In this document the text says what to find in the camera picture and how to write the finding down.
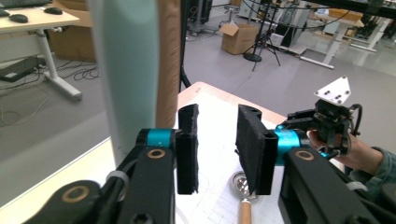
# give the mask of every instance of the sleeve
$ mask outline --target sleeve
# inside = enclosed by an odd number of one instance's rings
[[[375,175],[369,175],[363,171],[354,170],[349,176],[354,181],[363,183],[368,192],[376,198],[379,194],[381,185],[386,183],[396,183],[396,155],[382,149],[373,147],[384,155]]]

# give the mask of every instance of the metal scoop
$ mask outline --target metal scoop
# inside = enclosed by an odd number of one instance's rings
[[[251,203],[250,200],[256,199],[256,194],[248,191],[248,181],[243,171],[236,172],[231,177],[232,191],[242,198],[239,223],[251,224]]]

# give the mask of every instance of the computer mouse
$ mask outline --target computer mouse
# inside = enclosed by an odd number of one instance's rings
[[[46,9],[44,9],[45,13],[48,14],[53,14],[53,15],[62,15],[63,12],[60,8],[58,7],[47,7]]]
[[[27,23],[28,22],[27,16],[22,15],[22,14],[12,14],[9,16],[9,19],[11,21],[15,21],[18,23]]]
[[[0,17],[7,17],[7,16],[9,16],[9,13],[0,8]]]

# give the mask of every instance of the human hand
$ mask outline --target human hand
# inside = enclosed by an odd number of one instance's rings
[[[318,131],[308,132],[308,137],[313,148],[326,145],[325,142],[319,139]],[[338,145],[340,144],[340,141],[341,136],[337,136],[336,143]],[[348,141],[348,153],[346,155],[337,156],[335,159],[352,169],[362,170],[368,174],[375,175],[383,158],[382,153],[367,146],[352,134],[349,134]]]

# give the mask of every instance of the floor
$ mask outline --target floor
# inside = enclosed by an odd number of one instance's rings
[[[212,12],[216,16],[207,25],[217,27],[228,18],[222,8]],[[329,43],[310,33],[300,41],[310,49],[304,56],[316,59],[324,57],[316,50],[322,51]],[[252,71],[254,63],[221,50],[220,44],[220,33],[188,36],[185,70],[191,83],[206,82],[287,116],[313,108],[316,90],[347,76],[352,94],[346,105],[363,106],[361,139],[396,152],[392,139],[396,48],[392,40],[381,40],[375,46],[377,53],[341,47],[332,59],[334,70],[277,51],[279,66],[265,49],[262,62]],[[63,60],[56,60],[56,65],[60,75],[83,92],[81,102],[69,99],[42,77],[17,89],[5,90],[7,83],[0,83],[0,206],[109,136],[100,69],[95,64]],[[81,69],[88,72],[76,74]]]

